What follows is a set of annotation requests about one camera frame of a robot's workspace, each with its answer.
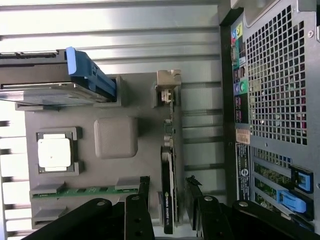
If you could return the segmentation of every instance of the blue latch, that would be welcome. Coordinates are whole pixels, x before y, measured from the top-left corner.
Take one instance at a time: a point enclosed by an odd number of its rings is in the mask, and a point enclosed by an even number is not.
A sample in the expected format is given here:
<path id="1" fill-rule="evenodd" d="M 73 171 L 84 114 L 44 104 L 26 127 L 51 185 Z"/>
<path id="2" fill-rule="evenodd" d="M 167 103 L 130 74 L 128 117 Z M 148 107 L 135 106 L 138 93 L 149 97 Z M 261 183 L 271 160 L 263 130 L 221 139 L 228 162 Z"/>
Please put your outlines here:
<path id="1" fill-rule="evenodd" d="M 307 210 L 307 204 L 305 201 L 291 194 L 287 190 L 277 190 L 276 191 L 276 201 L 278 204 L 286 206 L 291 211 L 297 213 L 305 213 Z"/>
<path id="2" fill-rule="evenodd" d="M 299 184 L 298 186 L 306 191 L 311 190 L 311 179 L 310 176 L 303 174 L 301 172 L 298 173 Z"/>
<path id="3" fill-rule="evenodd" d="M 69 76 L 87 79 L 88 87 L 93 92 L 96 92 L 98 87 L 111 96 L 116 96 L 116 83 L 108 78 L 85 52 L 77 51 L 73 47 L 67 47 L 65 52 Z"/>

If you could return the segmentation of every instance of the rear panel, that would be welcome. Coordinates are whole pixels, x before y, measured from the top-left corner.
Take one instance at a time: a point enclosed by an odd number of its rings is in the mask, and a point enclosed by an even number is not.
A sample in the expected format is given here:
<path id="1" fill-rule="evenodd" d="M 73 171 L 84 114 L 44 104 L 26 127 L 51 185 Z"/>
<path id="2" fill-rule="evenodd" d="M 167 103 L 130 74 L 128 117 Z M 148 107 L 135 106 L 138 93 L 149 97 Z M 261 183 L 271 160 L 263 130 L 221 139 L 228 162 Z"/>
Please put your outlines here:
<path id="1" fill-rule="evenodd" d="M 292 220 L 299 217 L 319 233 L 316 11 L 312 0 L 280 0 L 247 27 L 245 9 L 231 27 L 231 58 L 236 152 L 239 146 L 249 150 L 250 200 Z M 237 173 L 238 180 L 244 177 Z M 238 184 L 239 199 L 246 198 L 242 188 Z"/>

